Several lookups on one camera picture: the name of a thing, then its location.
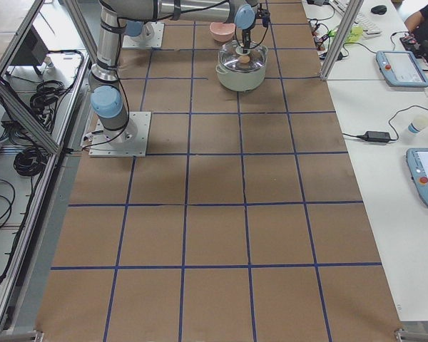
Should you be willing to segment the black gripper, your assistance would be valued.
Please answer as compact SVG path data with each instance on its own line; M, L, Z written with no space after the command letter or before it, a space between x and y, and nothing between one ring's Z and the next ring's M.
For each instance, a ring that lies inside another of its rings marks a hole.
M247 46L247 53L250 53L250 51L251 51L251 43L252 43L252 38L251 38L251 31L252 31L252 29L251 28L247 28L247 29L244 29L244 30L242 30L242 32L241 32L241 40L242 40L242 44L244 45L244 46ZM245 47L244 46L241 46L240 47L240 55L241 56L245 56Z

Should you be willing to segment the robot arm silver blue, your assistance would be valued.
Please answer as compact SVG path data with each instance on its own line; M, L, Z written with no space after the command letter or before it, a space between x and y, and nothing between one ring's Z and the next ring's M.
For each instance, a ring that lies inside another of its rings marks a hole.
M150 39L154 36L154 28L151 22L127 20L125 35L130 37L142 36L143 39Z
M201 9L192 1L177 1L181 24L172 24L167 1L102 1L101 30L96 62L89 80L91 90L101 86L116 90L124 109L152 113L151 136L173 141L188 137L196 115L232 112L237 93L255 90L264 80L265 63L243 63L236 50L241 41L231 39L218 52L203 50L196 39L198 27L214 22L208 14L223 12L220 24L234 22L239 1L217 1ZM126 26L134 19L168 23L169 36L162 48L122 49Z

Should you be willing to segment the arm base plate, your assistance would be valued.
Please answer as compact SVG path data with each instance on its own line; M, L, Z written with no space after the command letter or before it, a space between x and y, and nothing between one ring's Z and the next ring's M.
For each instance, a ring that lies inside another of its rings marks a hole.
M128 21L123 38L124 49L160 49L163 42L163 22Z
M131 112L126 129L114 138L118 132L104 130L101 121L96 121L99 134L93 135L88 154L91 157L145 157L148 134L151 126L151 112Z

